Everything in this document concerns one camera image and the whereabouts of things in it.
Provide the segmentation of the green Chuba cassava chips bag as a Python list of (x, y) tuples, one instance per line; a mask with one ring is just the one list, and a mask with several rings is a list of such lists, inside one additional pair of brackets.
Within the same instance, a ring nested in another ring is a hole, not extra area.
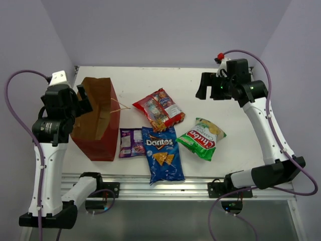
[(226, 137), (226, 133), (211, 121), (196, 118), (195, 125), (176, 141), (186, 147), (199, 158), (211, 161), (217, 143)]

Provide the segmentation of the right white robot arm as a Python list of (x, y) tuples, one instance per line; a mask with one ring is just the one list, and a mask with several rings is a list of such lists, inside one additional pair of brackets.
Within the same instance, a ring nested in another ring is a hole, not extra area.
[(261, 80), (253, 81), (246, 59), (223, 59), (216, 73), (204, 72), (196, 98), (206, 99), (211, 88), (213, 100), (234, 99), (248, 116), (258, 138), (264, 165), (226, 175), (223, 190), (235, 197), (241, 188), (270, 188), (292, 181), (305, 167), (285, 140), (268, 101), (268, 90)]

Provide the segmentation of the red brown paper bag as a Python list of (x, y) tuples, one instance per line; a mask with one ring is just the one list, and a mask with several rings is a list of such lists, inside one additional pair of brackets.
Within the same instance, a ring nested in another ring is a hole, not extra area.
[(111, 79), (86, 77), (82, 85), (92, 112), (76, 118), (71, 138), (91, 161), (112, 162), (115, 158), (121, 107)]

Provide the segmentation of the red snack bag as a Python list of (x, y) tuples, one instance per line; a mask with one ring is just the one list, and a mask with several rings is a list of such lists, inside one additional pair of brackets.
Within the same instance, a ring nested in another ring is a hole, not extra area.
[(164, 132), (186, 116), (163, 88), (132, 105), (144, 113), (154, 132)]

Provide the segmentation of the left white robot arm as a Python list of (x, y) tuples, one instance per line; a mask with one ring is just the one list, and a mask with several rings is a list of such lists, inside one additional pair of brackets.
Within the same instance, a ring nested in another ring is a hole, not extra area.
[(19, 225), (38, 228), (71, 229), (79, 207), (91, 195), (103, 194), (102, 176), (84, 172), (78, 182), (61, 195), (62, 169), (69, 136), (77, 117), (91, 112), (83, 85), (75, 92), (68, 84), (49, 86), (41, 97), (44, 106), (32, 126), (35, 138), (36, 173), (34, 197)]

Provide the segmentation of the purple snack packet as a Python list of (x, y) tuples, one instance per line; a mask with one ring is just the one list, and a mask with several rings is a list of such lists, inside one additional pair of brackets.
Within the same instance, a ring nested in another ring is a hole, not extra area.
[(120, 129), (120, 158), (144, 156), (142, 132), (140, 128)]

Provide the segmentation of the blue Doritos chips bag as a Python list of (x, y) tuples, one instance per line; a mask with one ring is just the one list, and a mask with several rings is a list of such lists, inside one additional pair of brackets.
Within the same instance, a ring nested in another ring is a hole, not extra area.
[(184, 181), (176, 131), (170, 127), (164, 132), (141, 128), (143, 145), (150, 170), (150, 185), (158, 181)]

